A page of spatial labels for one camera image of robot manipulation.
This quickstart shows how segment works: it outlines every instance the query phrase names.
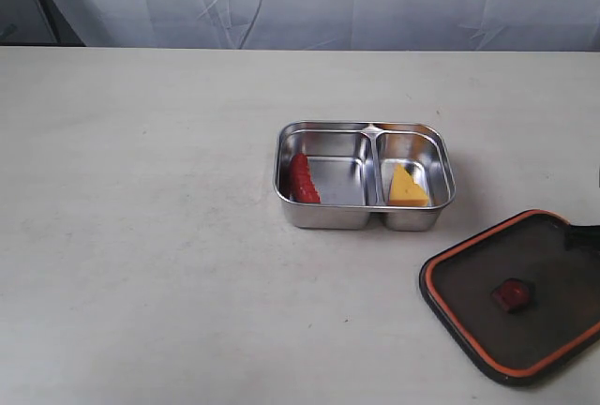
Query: white table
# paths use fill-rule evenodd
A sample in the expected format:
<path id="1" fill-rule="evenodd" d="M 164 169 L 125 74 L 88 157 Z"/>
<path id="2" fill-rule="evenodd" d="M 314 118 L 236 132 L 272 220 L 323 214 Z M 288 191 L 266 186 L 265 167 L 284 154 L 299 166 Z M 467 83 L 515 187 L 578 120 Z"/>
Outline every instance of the white table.
<path id="1" fill-rule="evenodd" d="M 0 49 L 0 403 L 597 404 L 600 348 L 484 377 L 421 298 L 527 208 L 600 223 L 600 56 Z M 457 199 L 425 233 L 302 231 L 299 119 L 422 122 Z"/>

